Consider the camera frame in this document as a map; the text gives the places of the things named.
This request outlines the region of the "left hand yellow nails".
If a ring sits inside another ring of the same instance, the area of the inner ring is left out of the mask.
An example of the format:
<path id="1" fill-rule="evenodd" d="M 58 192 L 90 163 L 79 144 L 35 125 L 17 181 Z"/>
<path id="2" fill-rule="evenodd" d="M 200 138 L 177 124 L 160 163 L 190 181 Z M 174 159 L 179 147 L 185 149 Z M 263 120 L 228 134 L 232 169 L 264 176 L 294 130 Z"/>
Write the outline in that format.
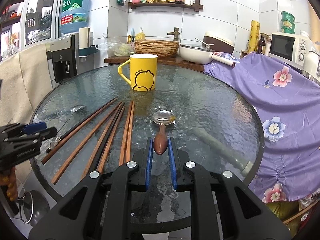
<path id="1" fill-rule="evenodd" d="M 6 191 L 7 197 L 13 202 L 17 199 L 17 179 L 16 179 L 16 168 L 12 167 L 9 173 L 1 173 L 1 186 L 7 186 Z"/>

